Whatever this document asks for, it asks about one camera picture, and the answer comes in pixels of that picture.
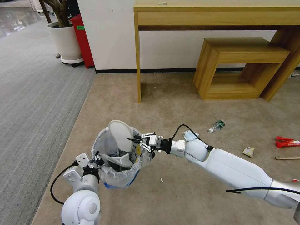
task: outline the green bottle label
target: green bottle label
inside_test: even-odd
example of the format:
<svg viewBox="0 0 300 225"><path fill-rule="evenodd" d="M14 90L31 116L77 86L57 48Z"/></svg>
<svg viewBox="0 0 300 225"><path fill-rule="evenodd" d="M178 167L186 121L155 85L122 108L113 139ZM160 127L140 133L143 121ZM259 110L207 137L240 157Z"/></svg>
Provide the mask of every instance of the green bottle label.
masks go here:
<svg viewBox="0 0 300 225"><path fill-rule="evenodd" d="M219 124L220 129L222 129L225 126L225 123L222 120L218 120L216 123Z"/></svg>
<svg viewBox="0 0 300 225"><path fill-rule="evenodd" d="M77 26L77 30L85 30L84 26Z"/></svg>

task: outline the wooden stick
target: wooden stick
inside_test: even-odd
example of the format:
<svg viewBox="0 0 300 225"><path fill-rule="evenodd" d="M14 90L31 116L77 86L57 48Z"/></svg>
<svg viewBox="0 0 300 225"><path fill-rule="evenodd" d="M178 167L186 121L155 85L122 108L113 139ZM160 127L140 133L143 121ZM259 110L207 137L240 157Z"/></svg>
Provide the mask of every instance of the wooden stick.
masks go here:
<svg viewBox="0 0 300 225"><path fill-rule="evenodd" d="M291 156L291 157L275 157L275 159L279 159L279 160L282 160L282 159L300 159L300 156Z"/></svg>

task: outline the trash can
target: trash can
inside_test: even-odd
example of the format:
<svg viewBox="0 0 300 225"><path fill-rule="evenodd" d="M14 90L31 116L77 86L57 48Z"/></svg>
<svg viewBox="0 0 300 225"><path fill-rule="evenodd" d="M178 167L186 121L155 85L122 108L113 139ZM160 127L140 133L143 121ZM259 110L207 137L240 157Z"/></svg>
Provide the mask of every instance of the trash can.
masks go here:
<svg viewBox="0 0 300 225"><path fill-rule="evenodd" d="M134 127L131 127L131 130L133 135L142 135ZM155 156L154 152L149 153L143 150L139 143L133 143L132 151L127 152L130 155L129 160L133 163L130 168L123 168L101 156L104 154L110 157L120 157L124 153L118 148L108 127L100 131L92 147L92 157L99 155L103 159L104 164L99 170L99 177L108 189L127 188L133 183L140 169L148 165Z"/></svg>
<svg viewBox="0 0 300 225"><path fill-rule="evenodd" d="M77 16L73 17L71 19L73 26L74 26L74 30L77 36L77 40L79 43L79 47L82 53L82 57L84 60L84 64L86 66L86 68L89 68L91 66L95 66L94 64L94 60L93 60L93 56L92 56L92 52L90 49L90 45L88 43L88 38L87 38L87 34L85 32L84 29L84 25L83 25L83 21L81 18L81 15L78 14Z"/></svg>

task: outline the plastic bottle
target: plastic bottle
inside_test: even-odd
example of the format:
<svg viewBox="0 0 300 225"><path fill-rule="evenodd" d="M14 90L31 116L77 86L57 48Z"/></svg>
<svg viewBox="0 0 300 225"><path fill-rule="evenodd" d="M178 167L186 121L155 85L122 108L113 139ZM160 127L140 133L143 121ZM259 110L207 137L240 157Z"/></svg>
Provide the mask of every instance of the plastic bottle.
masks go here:
<svg viewBox="0 0 300 225"><path fill-rule="evenodd" d="M208 132L212 133L217 130L221 130L225 126L225 123L222 120L218 120L215 122L214 126L212 128L208 129Z"/></svg>

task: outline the gray carpet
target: gray carpet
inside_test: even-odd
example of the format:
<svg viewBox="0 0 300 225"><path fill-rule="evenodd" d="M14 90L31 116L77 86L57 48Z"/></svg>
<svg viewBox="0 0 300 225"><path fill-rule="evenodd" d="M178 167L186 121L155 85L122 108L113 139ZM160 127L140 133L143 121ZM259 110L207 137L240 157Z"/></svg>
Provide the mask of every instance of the gray carpet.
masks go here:
<svg viewBox="0 0 300 225"><path fill-rule="evenodd" d="M0 39L0 225L31 223L95 77L55 58L46 24Z"/></svg>

